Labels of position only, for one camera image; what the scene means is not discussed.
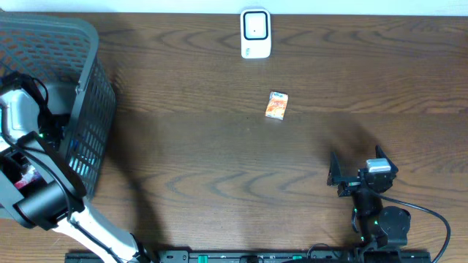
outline orange packet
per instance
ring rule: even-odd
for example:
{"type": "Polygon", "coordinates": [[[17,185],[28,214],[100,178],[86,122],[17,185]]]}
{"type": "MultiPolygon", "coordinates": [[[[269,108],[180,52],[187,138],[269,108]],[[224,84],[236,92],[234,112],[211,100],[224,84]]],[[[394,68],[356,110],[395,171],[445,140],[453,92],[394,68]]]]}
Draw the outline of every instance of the orange packet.
{"type": "Polygon", "coordinates": [[[282,120],[284,111],[286,110],[287,99],[287,94],[272,91],[270,93],[270,101],[266,107],[265,116],[282,120]]]}

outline wire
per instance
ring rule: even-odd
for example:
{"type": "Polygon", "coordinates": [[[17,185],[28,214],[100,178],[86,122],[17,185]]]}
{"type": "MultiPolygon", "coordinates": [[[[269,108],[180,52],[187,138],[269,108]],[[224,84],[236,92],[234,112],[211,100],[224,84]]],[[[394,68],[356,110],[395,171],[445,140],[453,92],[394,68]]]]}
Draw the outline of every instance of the wire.
{"type": "Polygon", "coordinates": [[[336,252],[335,252],[329,245],[327,245],[327,244],[325,244],[325,243],[317,243],[317,244],[313,245],[313,246],[309,249],[309,251],[307,251],[307,259],[310,259],[310,258],[311,258],[311,254],[310,254],[310,253],[312,253],[312,251],[315,249],[315,247],[317,247],[317,246],[319,246],[319,245],[325,246],[325,247],[327,247],[328,249],[330,249],[331,253],[333,253],[333,255],[334,255],[337,259],[339,259],[339,256],[336,254],[336,252]]]}
{"type": "Polygon", "coordinates": [[[7,136],[7,127],[4,125],[5,120],[6,120],[6,114],[4,114],[4,108],[1,107],[1,133],[0,136],[4,139],[4,141],[13,149],[15,149],[17,152],[23,154],[25,157],[31,159],[33,162],[35,162],[37,165],[39,165],[41,168],[43,168],[46,172],[50,174],[50,176],[53,177],[53,179],[57,182],[58,187],[61,189],[61,191],[64,193],[64,198],[65,202],[67,204],[67,221],[70,223],[74,228],[76,228],[79,232],[81,232],[83,235],[85,235],[88,239],[90,239],[93,243],[98,245],[100,248],[102,248],[104,251],[106,251],[108,254],[110,254],[116,262],[121,263],[120,258],[112,251],[112,249],[107,248],[104,244],[102,244],[100,241],[98,241],[95,237],[90,235],[83,227],[80,226],[80,224],[77,224],[75,222],[72,222],[72,203],[70,202],[70,198],[68,196],[68,191],[64,187],[64,183],[60,180],[60,178],[57,176],[57,174],[46,164],[44,164],[42,161],[40,161],[38,158],[33,156],[32,154],[26,152],[24,149],[22,149],[21,146],[16,145],[13,143],[9,137],[7,136]]]}
{"type": "Polygon", "coordinates": [[[32,80],[36,80],[45,90],[45,104],[48,105],[49,104],[49,91],[47,90],[47,88],[45,87],[44,83],[39,80],[38,78],[35,78],[35,77],[31,77],[32,80]]]}
{"type": "Polygon", "coordinates": [[[407,207],[411,207],[411,208],[415,208],[415,209],[418,209],[418,210],[421,210],[423,212],[426,212],[426,213],[429,213],[435,217],[437,217],[438,219],[440,219],[442,222],[444,222],[444,225],[445,225],[445,228],[447,229],[447,235],[445,236],[445,242],[444,242],[444,245],[442,246],[442,248],[440,249],[440,252],[437,254],[437,256],[434,258],[434,260],[432,261],[432,263],[437,263],[439,261],[439,259],[442,257],[442,255],[444,254],[445,250],[447,249],[448,247],[448,243],[450,242],[450,233],[451,233],[451,230],[450,230],[450,224],[448,223],[447,219],[445,219],[443,216],[441,216],[439,213],[437,212],[434,212],[433,210],[429,210],[427,208],[424,208],[424,207],[421,207],[419,205],[414,205],[412,203],[408,203],[408,202],[403,202],[403,201],[400,201],[400,200],[397,200],[397,199],[393,199],[393,198],[390,198],[390,197],[386,197],[386,196],[383,196],[381,194],[378,194],[376,193],[374,190],[368,188],[369,192],[374,195],[375,197],[379,197],[380,199],[384,199],[384,200],[387,200],[389,202],[394,202],[396,204],[399,204],[399,205],[406,205],[407,207]]]}

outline white background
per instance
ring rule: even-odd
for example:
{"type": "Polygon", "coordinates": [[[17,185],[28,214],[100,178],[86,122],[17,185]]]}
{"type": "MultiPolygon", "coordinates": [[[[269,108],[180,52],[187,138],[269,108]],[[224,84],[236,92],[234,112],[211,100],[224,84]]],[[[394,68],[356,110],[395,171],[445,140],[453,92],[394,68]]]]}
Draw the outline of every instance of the white background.
{"type": "Polygon", "coordinates": [[[5,11],[468,15],[468,0],[0,0],[5,11]]]}

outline basket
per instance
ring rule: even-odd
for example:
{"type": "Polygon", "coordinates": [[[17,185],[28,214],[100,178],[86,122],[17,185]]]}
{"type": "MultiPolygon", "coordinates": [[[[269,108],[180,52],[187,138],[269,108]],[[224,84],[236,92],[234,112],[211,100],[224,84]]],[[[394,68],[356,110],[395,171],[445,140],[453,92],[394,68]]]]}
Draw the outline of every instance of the basket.
{"type": "Polygon", "coordinates": [[[96,29],[80,19],[0,12],[0,76],[17,70],[73,95],[58,153],[79,174],[90,199],[116,108],[98,43],[96,29]]]}

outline wood grain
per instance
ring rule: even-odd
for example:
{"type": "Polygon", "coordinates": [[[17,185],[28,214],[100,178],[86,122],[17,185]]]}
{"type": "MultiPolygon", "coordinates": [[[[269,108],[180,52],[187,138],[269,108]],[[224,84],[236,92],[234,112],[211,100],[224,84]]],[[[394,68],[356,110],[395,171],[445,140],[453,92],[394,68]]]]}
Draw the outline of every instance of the wood grain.
{"type": "MultiPolygon", "coordinates": [[[[83,18],[118,97],[93,201],[155,248],[307,249],[357,242],[350,199],[325,187],[331,150],[354,173],[379,143],[387,193],[443,214],[441,262],[468,252],[468,19],[274,15],[270,58],[240,56],[237,15],[83,18]],[[283,121],[264,118],[288,93],[283,121]]],[[[411,210],[408,248],[434,257],[438,219],[411,210]]],[[[0,221],[3,262],[61,262],[83,247],[0,221]]]]}

